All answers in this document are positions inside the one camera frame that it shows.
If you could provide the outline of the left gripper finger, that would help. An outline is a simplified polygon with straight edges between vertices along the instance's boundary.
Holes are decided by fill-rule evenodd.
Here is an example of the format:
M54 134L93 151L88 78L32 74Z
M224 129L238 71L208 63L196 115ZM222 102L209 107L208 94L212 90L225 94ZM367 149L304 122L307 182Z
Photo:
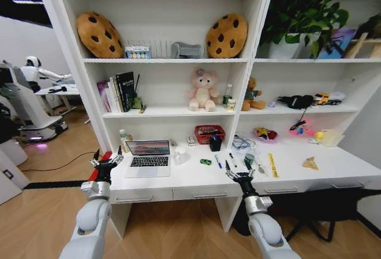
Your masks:
M99 161L98 161L99 152L100 150L98 149L96 153L94 153L93 158L89 161L93 165L93 167L99 166Z
M123 156L123 150L122 150L122 147L120 145L118 147L117 154L115 155L115 157L112 158L110 163L111 163L112 166L117 166L123 160L123 158L124 158L124 156Z

